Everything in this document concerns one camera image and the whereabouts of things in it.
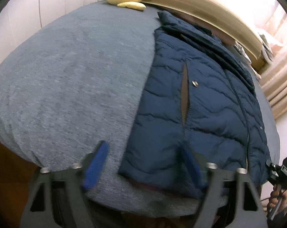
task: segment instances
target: human hand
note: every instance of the human hand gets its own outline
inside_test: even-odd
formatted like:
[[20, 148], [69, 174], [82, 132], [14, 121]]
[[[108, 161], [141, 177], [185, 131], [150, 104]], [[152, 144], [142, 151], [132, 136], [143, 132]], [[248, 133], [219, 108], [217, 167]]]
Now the human hand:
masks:
[[273, 187], [273, 191], [271, 192], [271, 197], [269, 198], [269, 203], [267, 205], [267, 212], [270, 212], [270, 210], [272, 208], [274, 208], [276, 206], [276, 204], [278, 203], [278, 199], [277, 197], [279, 196], [279, 194], [282, 197], [282, 201], [281, 201], [281, 205], [277, 211], [277, 213], [281, 212], [282, 210], [285, 209], [286, 205], [287, 205], [287, 190], [281, 190], [280, 192], [277, 190], [278, 186], [274, 185]]

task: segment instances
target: wooden headboard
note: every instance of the wooden headboard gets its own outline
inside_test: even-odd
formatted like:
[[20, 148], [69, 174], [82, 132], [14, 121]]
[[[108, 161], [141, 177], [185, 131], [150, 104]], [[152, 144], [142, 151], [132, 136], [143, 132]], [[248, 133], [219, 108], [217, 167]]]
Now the wooden headboard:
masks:
[[255, 27], [246, 24], [220, 0], [143, 0], [194, 16], [237, 40], [248, 52], [251, 61], [259, 59], [262, 39]]

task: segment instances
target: metal screw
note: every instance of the metal screw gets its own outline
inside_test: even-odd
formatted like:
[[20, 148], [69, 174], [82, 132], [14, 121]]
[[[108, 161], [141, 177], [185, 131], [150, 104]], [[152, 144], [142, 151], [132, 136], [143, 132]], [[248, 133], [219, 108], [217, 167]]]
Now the metal screw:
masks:
[[74, 163], [74, 164], [72, 164], [72, 168], [73, 168], [73, 169], [82, 168], [82, 164], [81, 164], [81, 163]]
[[43, 167], [40, 169], [40, 173], [44, 174], [44, 173], [49, 173], [50, 169], [48, 167]]
[[239, 174], [247, 174], [247, 169], [245, 169], [245, 168], [237, 168], [237, 172]]
[[192, 81], [192, 84], [193, 84], [193, 86], [195, 86], [195, 87], [199, 87], [199, 84], [198, 84], [197, 81]]
[[207, 163], [207, 167], [209, 168], [209, 169], [217, 169], [217, 164], [215, 164], [215, 163]]

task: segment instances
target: navy puffer jacket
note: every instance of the navy puffer jacket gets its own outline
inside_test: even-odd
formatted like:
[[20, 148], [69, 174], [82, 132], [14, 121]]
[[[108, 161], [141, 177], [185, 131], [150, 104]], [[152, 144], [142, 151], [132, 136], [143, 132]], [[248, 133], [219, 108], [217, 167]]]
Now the navy puffer jacket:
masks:
[[219, 168], [247, 168], [263, 184], [270, 153], [250, 74], [210, 30], [167, 11], [158, 16], [155, 57], [119, 173], [198, 198], [179, 155], [188, 143]]

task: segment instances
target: jacket zipper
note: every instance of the jacket zipper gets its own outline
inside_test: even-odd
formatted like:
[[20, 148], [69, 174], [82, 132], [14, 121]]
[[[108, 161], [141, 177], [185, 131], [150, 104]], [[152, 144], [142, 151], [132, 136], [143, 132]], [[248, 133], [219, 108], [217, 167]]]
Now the jacket zipper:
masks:
[[235, 95], [235, 97], [237, 98], [237, 102], [239, 103], [239, 107], [240, 107], [240, 109], [241, 109], [241, 112], [242, 112], [242, 114], [243, 114], [243, 116], [244, 116], [244, 118], [245, 118], [246, 128], [247, 128], [246, 170], [247, 170], [247, 173], [249, 173], [249, 170], [250, 170], [250, 165], [249, 165], [249, 140], [250, 140], [250, 133], [249, 133], [249, 126], [248, 126], [247, 116], [246, 116], [245, 111], [244, 111], [244, 108], [243, 108], [243, 106], [242, 106], [242, 104], [241, 104], [241, 102], [240, 102], [240, 99], [239, 99], [239, 97], [238, 97], [238, 95], [237, 95], [237, 93], [236, 93], [236, 91], [235, 91], [235, 89], [234, 89], [234, 87], [233, 87], [233, 85], [232, 85], [232, 83], [231, 83], [231, 80], [230, 80], [229, 76], [226, 74], [226, 71], [225, 71], [225, 70], [223, 70], [223, 71], [224, 71], [224, 73], [225, 73], [225, 75], [226, 75], [226, 78], [228, 79], [228, 81], [229, 81], [229, 83], [230, 83], [230, 86], [231, 86], [231, 88], [232, 88], [232, 90], [233, 90], [233, 92], [234, 92], [234, 95]]

